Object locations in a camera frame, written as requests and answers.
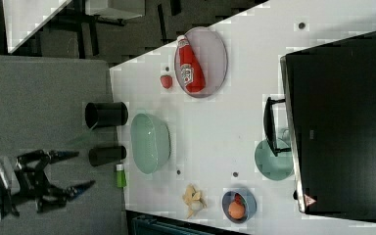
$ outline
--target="warning label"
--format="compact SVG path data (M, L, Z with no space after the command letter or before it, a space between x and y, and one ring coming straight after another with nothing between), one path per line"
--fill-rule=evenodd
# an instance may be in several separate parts
M314 200L313 198L311 198L310 196L304 194L305 196L305 204L307 207L309 207L310 205L316 203L316 200Z

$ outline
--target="green bowl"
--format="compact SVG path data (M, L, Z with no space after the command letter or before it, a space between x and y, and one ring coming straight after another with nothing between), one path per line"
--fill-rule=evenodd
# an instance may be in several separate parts
M281 139L277 139L277 147L289 148ZM255 162L258 170L271 180L283 180L293 173L292 152L279 153L275 157L266 140L256 147Z
M133 160L140 171L150 174L160 169L170 156L169 131L164 121L138 114L130 127Z

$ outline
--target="red ketchup bottle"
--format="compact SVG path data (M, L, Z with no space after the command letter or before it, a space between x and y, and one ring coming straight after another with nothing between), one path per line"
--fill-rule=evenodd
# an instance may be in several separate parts
M201 70L200 63L198 63L188 39L181 35L177 40L184 85L190 93L199 92L206 87L203 70Z

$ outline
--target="black mug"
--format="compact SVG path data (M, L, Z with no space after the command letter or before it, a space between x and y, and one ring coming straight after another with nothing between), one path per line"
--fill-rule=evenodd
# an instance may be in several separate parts
M93 166L105 165L125 159L126 154L123 146L93 148L88 152L88 160Z
M123 102L88 103L85 107L85 122L89 128L124 125L128 112Z

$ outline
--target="blue bowl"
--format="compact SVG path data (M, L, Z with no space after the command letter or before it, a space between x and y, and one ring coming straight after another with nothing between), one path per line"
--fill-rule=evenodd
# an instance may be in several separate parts
M242 197L242 201L244 202L244 207L246 209L244 216L241 219L235 219L228 213L228 207L230 207L230 204L234 201L236 194L239 194ZM253 215L255 215L257 209L258 206L256 204L255 197L253 196L252 192L250 192L246 188L232 189L231 191L225 193L222 197L222 210L224 211L225 216L227 216L227 218L230 219L230 221L232 221L233 223L246 222Z

